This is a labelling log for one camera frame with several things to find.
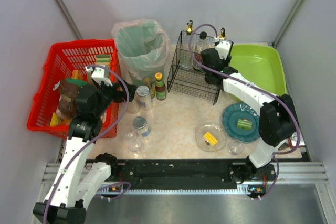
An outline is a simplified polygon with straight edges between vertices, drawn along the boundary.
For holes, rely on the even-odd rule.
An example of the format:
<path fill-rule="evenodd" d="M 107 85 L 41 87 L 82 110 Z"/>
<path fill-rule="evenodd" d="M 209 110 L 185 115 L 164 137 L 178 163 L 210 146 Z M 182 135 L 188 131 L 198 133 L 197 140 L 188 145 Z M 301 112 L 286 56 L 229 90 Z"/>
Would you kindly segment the black cap clear bottle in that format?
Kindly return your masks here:
<path fill-rule="evenodd" d="M 201 52 L 204 49 L 207 49 L 207 47 L 208 47 L 207 46 L 206 38 L 207 38 L 207 32 L 202 31 L 199 34 L 199 39 L 198 39 L 197 43 L 194 46 L 194 56 L 195 56 L 195 59 L 197 60 L 197 62 L 199 62 L 199 63 L 202 63 Z"/>

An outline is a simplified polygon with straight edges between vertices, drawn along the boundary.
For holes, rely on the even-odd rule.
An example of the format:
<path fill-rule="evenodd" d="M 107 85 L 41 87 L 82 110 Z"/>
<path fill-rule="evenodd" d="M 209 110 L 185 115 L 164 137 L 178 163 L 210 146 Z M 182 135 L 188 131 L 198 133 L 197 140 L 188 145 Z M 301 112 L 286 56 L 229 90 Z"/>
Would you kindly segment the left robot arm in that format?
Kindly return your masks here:
<path fill-rule="evenodd" d="M 65 154 L 54 183 L 43 202 L 36 203 L 34 216 L 41 223 L 84 223 L 87 208 L 103 182 L 118 173 L 117 159 L 100 154 L 89 174 L 81 180 L 83 167 L 93 148 L 92 140 L 102 129 L 101 116 L 111 103 L 132 101 L 136 85 L 124 81 L 87 84 L 79 88 L 76 116 L 69 125 Z"/>

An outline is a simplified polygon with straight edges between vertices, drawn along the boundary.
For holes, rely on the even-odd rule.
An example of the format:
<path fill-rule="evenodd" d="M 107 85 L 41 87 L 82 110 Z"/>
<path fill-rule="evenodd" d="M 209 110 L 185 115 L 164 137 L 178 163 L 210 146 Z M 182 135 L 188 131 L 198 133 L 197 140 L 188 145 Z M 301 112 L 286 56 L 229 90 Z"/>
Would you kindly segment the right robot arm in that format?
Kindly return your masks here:
<path fill-rule="evenodd" d="M 295 132 L 300 133 L 291 96 L 270 93 L 248 81 L 235 68 L 229 66 L 230 55 L 223 56 L 215 48 L 201 52 L 201 64 L 206 82 L 221 85 L 222 89 L 250 106 L 259 116 L 261 140 L 247 157 L 245 171 L 250 177 L 258 176 L 271 162 L 279 147 Z"/>

